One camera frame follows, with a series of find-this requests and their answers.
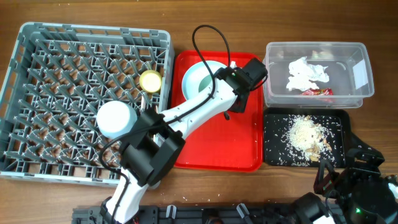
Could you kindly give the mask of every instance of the pile of white grain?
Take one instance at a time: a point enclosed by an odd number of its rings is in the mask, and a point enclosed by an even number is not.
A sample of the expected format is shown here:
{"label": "pile of white grain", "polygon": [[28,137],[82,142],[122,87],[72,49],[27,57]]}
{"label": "pile of white grain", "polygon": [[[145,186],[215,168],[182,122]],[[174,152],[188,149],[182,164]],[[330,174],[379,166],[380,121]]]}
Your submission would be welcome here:
{"label": "pile of white grain", "polygon": [[315,124],[310,116],[296,116],[292,123],[286,138],[290,146],[302,151],[307,160],[318,161],[321,152],[325,149],[331,150],[326,142],[327,128]]}

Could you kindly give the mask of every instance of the red tray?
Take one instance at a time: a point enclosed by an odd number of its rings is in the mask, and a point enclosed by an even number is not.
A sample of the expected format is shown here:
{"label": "red tray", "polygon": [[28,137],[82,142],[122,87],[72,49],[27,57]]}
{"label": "red tray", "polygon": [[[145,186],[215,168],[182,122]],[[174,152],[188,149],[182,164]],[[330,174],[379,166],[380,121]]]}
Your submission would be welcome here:
{"label": "red tray", "polygon": [[[228,63],[226,52],[201,51],[206,60]],[[254,54],[231,53],[231,61],[245,66]],[[196,51],[186,50],[174,65],[172,107],[185,102],[182,94],[182,78],[194,64],[200,62]],[[188,169],[253,172],[260,168],[263,157],[262,88],[250,94],[244,113],[229,112],[231,119],[218,114],[188,136],[187,142],[175,166]]]}

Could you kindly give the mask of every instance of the white bowl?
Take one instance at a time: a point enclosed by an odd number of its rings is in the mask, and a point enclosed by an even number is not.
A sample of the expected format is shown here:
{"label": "white bowl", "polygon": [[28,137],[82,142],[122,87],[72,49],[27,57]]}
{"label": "white bowl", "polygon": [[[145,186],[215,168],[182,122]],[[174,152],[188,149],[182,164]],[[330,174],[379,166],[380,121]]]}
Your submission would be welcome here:
{"label": "white bowl", "polygon": [[[207,60],[210,70],[217,72],[220,68],[226,68],[221,62]],[[204,90],[211,83],[211,77],[203,62],[192,65],[182,78],[182,94],[186,100],[190,100],[197,96],[199,92]]]}

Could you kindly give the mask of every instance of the wooden tabletop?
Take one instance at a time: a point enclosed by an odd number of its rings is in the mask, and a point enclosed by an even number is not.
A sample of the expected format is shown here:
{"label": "wooden tabletop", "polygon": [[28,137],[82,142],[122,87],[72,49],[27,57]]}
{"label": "wooden tabletop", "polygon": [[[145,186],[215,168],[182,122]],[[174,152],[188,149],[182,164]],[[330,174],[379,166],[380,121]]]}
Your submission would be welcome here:
{"label": "wooden tabletop", "polygon": [[[176,55],[193,49],[191,34],[211,24],[234,52],[264,58],[275,41],[362,42],[368,49],[375,94],[348,110],[364,142],[386,158],[384,174],[398,174],[398,9],[397,1],[27,1],[0,3],[0,80],[3,80],[20,26],[28,21],[162,29]],[[203,29],[203,50],[224,50],[220,37]],[[232,205],[292,202],[312,191],[316,169],[263,164],[250,174],[172,169],[143,205]],[[99,205],[114,189],[0,179],[0,223],[70,223],[73,208]]]}

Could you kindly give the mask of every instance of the yellow lid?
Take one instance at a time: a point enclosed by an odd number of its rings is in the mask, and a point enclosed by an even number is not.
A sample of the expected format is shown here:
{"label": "yellow lid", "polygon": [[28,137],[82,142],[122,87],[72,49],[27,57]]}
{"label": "yellow lid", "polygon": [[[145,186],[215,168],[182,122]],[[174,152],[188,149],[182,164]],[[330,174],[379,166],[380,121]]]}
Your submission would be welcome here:
{"label": "yellow lid", "polygon": [[155,70],[146,70],[139,77],[139,85],[148,93],[155,93],[162,87],[162,76]]}

